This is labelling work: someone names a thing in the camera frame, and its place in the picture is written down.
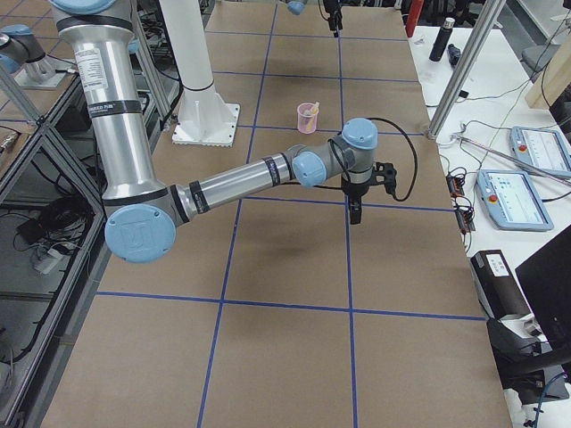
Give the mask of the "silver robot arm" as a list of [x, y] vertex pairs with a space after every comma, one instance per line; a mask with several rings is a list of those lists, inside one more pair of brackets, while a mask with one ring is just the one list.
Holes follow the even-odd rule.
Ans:
[[[50, 4], [64, 18], [97, 23], [107, 20], [116, 1], [50, 1]], [[1, 28], [1, 67], [10, 74], [25, 68], [30, 75], [34, 74], [31, 79], [39, 83], [56, 73], [31, 28], [23, 24]]]
[[296, 145], [188, 186], [165, 185], [155, 175], [129, 59], [133, 4], [55, 1], [52, 10], [60, 38], [74, 51], [103, 160], [104, 235], [117, 257], [155, 261], [172, 247], [177, 227], [194, 216], [291, 181], [313, 187], [340, 177], [352, 221], [360, 221], [360, 199], [380, 170], [377, 127], [370, 120], [349, 120], [320, 146]]

